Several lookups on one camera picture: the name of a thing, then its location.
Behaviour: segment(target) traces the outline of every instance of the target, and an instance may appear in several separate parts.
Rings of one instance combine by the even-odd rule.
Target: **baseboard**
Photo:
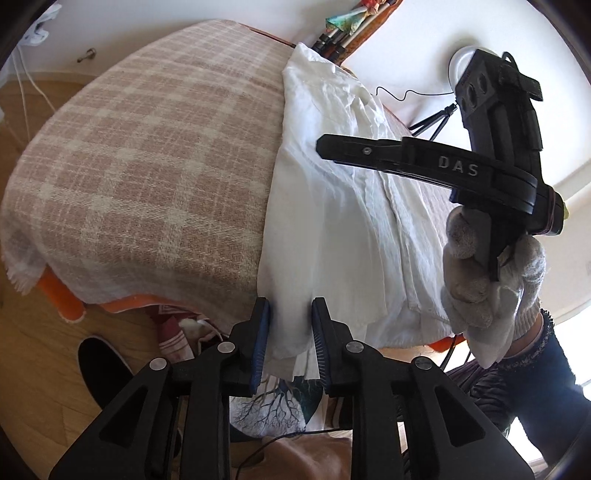
[[[71,73],[71,72],[30,72],[31,77],[36,82],[70,82],[78,83],[79,85],[88,85],[96,77],[94,75],[87,75],[85,73]],[[7,81],[16,81],[17,75],[9,73]],[[21,80],[26,80],[27,77],[21,74]]]

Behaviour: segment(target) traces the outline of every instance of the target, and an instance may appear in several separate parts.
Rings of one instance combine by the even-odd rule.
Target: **glove cuff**
[[[519,314],[515,319],[515,332],[513,334],[514,342],[530,331],[539,314],[540,299],[536,299],[534,304],[529,309]]]

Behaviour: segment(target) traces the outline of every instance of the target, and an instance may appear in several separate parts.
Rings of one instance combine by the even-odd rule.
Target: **pink plaid fabric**
[[[8,275],[46,265],[85,303],[136,294],[248,319],[292,49],[231,21],[156,41],[85,87],[20,158],[0,210]]]

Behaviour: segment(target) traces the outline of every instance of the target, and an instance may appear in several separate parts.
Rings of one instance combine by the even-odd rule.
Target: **black handheld device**
[[[449,187],[451,202],[487,213],[488,268],[496,280],[498,256],[522,234],[558,235],[563,228],[563,199],[542,177],[542,139],[531,103],[542,101],[542,91],[509,53],[476,50],[455,93],[472,151],[413,137],[341,135],[323,135],[316,151],[325,160]]]

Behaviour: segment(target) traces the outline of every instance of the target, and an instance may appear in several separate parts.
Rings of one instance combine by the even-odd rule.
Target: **knit glove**
[[[457,207],[447,218],[441,301],[454,333],[463,333],[483,368],[501,360],[514,340],[525,335],[540,312],[544,248],[523,235],[499,256],[499,281],[474,258],[479,235],[467,218],[486,215]]]

